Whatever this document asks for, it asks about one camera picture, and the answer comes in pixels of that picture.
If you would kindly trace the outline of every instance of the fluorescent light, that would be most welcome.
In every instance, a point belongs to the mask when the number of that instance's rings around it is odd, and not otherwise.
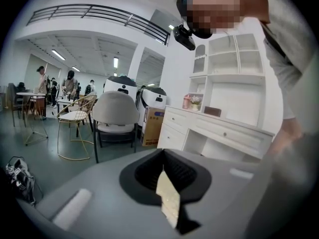
[[[72,68],[73,68],[74,70],[76,70],[76,71],[80,72],[80,70],[79,70],[79,69],[77,69],[77,68],[75,68],[74,66],[72,66]]]
[[[114,67],[117,68],[119,65],[119,58],[114,57]]]
[[[52,52],[53,52],[55,55],[57,55],[60,59],[65,60],[65,58],[62,57],[59,53],[57,53],[56,50],[52,50]]]

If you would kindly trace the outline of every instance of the white robot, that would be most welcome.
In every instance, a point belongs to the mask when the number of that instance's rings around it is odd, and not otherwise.
[[[143,126],[145,108],[147,106],[165,109],[166,92],[161,88],[146,87],[138,92],[136,105],[140,112],[139,126]]]
[[[137,86],[135,81],[127,76],[111,76],[104,84],[103,93],[106,91],[121,91],[128,94],[133,100],[136,99]]]

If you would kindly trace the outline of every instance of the chair seat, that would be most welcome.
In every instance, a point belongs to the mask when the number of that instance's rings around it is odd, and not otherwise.
[[[84,111],[73,111],[73,112],[69,112],[67,114],[61,115],[59,119],[77,121],[77,120],[84,120],[86,116],[87,116],[87,113]]]
[[[134,129],[134,124],[129,125],[106,125],[104,123],[98,123],[98,130],[105,133],[129,133]]]

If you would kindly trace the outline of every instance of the cardboard box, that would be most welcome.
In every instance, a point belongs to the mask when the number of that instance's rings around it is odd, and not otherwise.
[[[165,110],[163,109],[146,107],[141,133],[142,146],[156,146],[158,144],[164,114]]]

